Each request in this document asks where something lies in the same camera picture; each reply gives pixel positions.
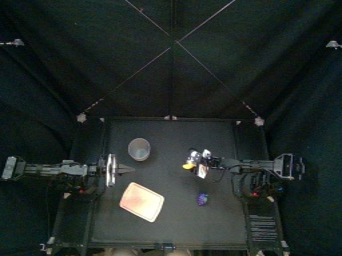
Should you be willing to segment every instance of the small toy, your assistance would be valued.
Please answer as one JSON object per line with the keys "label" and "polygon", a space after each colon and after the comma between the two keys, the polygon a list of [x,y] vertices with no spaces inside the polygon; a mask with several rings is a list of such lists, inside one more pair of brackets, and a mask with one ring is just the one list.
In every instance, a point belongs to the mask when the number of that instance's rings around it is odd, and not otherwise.
{"label": "small toy", "polygon": [[206,202],[208,202],[208,194],[200,193],[197,196],[197,205],[202,206],[206,204]]}

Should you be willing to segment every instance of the black curtain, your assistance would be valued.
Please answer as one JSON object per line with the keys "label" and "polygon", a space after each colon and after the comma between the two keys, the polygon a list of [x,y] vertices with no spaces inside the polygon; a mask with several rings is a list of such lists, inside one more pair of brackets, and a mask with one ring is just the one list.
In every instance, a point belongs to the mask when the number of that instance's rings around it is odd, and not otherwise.
{"label": "black curtain", "polygon": [[[13,31],[7,33],[7,38],[14,36]],[[53,81],[29,47],[1,47],[0,63],[2,173],[7,156],[21,156],[27,163],[58,163],[68,158],[76,117],[53,92]],[[38,255],[38,244],[46,242],[52,229],[58,196],[44,181],[0,183],[1,255]]]}
{"label": "black curtain", "polygon": [[342,255],[342,52],[319,51],[279,98],[268,118],[272,157],[305,158],[301,182],[288,183],[280,201],[293,255]]}

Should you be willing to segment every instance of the tray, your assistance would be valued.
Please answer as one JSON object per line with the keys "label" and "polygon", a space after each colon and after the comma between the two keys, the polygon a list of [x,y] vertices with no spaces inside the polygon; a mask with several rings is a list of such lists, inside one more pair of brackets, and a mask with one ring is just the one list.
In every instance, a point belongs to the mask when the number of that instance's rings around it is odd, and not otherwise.
{"label": "tray", "polygon": [[164,203],[164,197],[148,188],[132,182],[122,194],[120,207],[128,212],[153,222]]}

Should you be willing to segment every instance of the cable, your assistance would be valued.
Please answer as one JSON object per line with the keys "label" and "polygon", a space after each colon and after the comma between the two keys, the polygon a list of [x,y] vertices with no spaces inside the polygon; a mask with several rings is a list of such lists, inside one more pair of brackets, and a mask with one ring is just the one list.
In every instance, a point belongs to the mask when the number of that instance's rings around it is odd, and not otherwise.
{"label": "cable", "polygon": [[45,189],[45,210],[46,210],[46,217],[48,217],[48,239],[49,239],[49,236],[50,236],[50,230],[49,230],[50,219],[49,219],[49,204],[48,204],[48,188],[49,188],[49,185],[50,185],[50,181],[52,181],[52,179],[49,179],[49,182],[46,184],[46,189]]}
{"label": "cable", "polygon": [[225,174],[225,171],[227,171],[227,169],[221,170],[221,174],[220,174],[219,179],[217,180],[212,180],[212,183],[219,183],[221,181],[221,178],[223,178],[223,176]]}

